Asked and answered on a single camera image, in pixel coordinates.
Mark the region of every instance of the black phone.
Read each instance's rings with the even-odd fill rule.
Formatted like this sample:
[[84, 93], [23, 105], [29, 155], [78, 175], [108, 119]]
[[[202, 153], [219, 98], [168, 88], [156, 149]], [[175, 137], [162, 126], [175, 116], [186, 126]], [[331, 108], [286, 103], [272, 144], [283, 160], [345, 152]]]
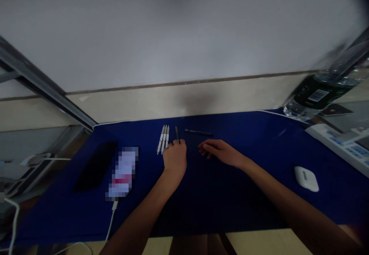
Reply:
[[117, 142], [100, 144], [83, 169], [72, 191], [86, 192], [98, 188], [104, 179], [106, 170], [109, 169], [110, 163], [118, 151], [117, 148]]
[[339, 105], [339, 104], [331, 104], [326, 109], [320, 112], [320, 115], [324, 117], [334, 116], [334, 115], [349, 115], [352, 114], [353, 111]]

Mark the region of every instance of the metal frame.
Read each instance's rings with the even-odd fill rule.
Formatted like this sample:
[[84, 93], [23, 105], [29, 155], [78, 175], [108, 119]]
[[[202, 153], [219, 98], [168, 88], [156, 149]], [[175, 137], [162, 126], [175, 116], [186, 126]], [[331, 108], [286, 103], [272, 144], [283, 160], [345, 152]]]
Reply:
[[97, 122], [67, 99], [65, 92], [55, 82], [48, 78], [1, 36], [0, 67], [8, 72], [3, 74], [4, 76], [0, 76], [0, 83], [1, 78], [3, 78], [3, 82], [15, 79], [37, 95], [63, 110], [86, 129], [93, 131], [92, 127]]

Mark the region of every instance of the plastic bottle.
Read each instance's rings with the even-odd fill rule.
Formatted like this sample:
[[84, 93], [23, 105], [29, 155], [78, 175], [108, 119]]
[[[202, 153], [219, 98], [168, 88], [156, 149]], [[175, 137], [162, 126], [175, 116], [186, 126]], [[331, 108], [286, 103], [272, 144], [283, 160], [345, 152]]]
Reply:
[[327, 70], [308, 77], [284, 107], [285, 115], [308, 120], [369, 77], [369, 41], [347, 49]]

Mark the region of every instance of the power strip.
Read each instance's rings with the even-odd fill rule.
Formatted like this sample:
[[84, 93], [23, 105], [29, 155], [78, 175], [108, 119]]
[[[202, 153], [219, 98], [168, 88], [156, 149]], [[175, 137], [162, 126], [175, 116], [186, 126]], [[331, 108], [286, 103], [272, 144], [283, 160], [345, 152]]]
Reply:
[[355, 142], [341, 143], [335, 139], [341, 133], [326, 124], [316, 124], [305, 131], [369, 178], [369, 151], [367, 149]]

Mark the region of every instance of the charging cable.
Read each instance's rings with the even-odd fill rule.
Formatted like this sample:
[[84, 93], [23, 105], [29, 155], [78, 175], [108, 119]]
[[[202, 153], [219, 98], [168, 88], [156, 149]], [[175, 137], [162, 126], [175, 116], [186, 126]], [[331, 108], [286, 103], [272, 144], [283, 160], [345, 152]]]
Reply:
[[[281, 117], [286, 117], [286, 118], [289, 118], [289, 119], [292, 119], [292, 120], [296, 120], [296, 121], [299, 121], [299, 122], [302, 122], [302, 123], [306, 123], [306, 124], [309, 124], [303, 120], [299, 120], [297, 118], [293, 118], [293, 117], [289, 117], [289, 116], [286, 116], [286, 115], [282, 115], [282, 114], [279, 114], [279, 113], [274, 113], [274, 112], [269, 112], [269, 111], [265, 111], [265, 110], [251, 110], [251, 111], [246, 111], [246, 112], [264, 112], [264, 113], [269, 113], [269, 114], [273, 114], [273, 115], [278, 115], [278, 116], [281, 116]], [[118, 122], [106, 122], [106, 123], [100, 123], [100, 124], [96, 124], [92, 127], [92, 130], [95, 130], [95, 127], [97, 126], [101, 126], [101, 125], [106, 125], [106, 124], [115, 124], [115, 123], [120, 123], [120, 122], [131, 122], [131, 121], [135, 121], [135, 120], [121, 120], [121, 121], [118, 121]]]
[[12, 240], [10, 241], [10, 246], [9, 246], [9, 255], [13, 255], [13, 247], [14, 247], [14, 242], [15, 242], [15, 236], [17, 234], [17, 221], [18, 221], [18, 216], [19, 216], [19, 211], [20, 211], [20, 207], [19, 204], [7, 199], [6, 197], [4, 198], [4, 201], [12, 204], [15, 207], [15, 215], [14, 215], [14, 219], [13, 219], [13, 232], [12, 232]]
[[110, 230], [111, 230], [111, 225], [113, 224], [114, 213], [115, 213], [115, 210], [116, 210], [117, 206], [118, 206], [118, 201], [116, 200], [116, 201], [114, 201], [113, 207], [111, 208], [111, 210], [113, 211], [113, 213], [111, 214], [111, 220], [110, 220], [110, 224], [109, 224], [108, 234], [106, 235], [106, 239], [105, 239], [104, 245], [106, 245], [106, 243], [108, 242], [109, 234], [110, 234]]
[[[14, 215], [14, 219], [13, 219], [13, 232], [12, 232], [12, 240], [10, 241], [10, 246], [9, 246], [9, 248], [1, 249], [1, 250], [0, 250], [0, 252], [1, 252], [1, 251], [7, 251], [7, 250], [8, 250], [8, 251], [9, 251], [9, 252], [8, 252], [8, 254], [9, 254], [9, 255], [13, 255], [13, 249], [14, 249], [15, 237], [16, 237], [16, 235], [17, 235], [17, 221], [18, 221], [18, 216], [19, 216], [20, 206], [19, 206], [19, 204], [18, 204], [18, 203], [14, 202], [14, 201], [12, 201], [12, 200], [10, 200], [10, 199], [6, 198], [6, 197], [4, 198], [4, 201], [8, 202], [9, 204], [11, 204], [11, 205], [13, 205], [13, 206], [15, 207], [15, 215]], [[59, 251], [59, 252], [55, 253], [54, 255], [57, 255], [57, 254], [59, 254], [59, 253], [61, 253], [61, 252], [65, 251], [65, 250], [67, 250], [68, 248], [71, 248], [72, 246], [74, 246], [74, 245], [76, 245], [76, 244], [82, 244], [84, 247], [86, 247], [86, 248], [90, 251], [91, 255], [93, 255], [92, 249], [91, 249], [87, 244], [85, 244], [85, 243], [83, 243], [83, 242], [76, 242], [76, 243], [73, 243], [73, 244], [71, 244], [70, 246], [68, 246], [68, 247], [64, 248], [63, 250], [61, 250], [61, 251]]]

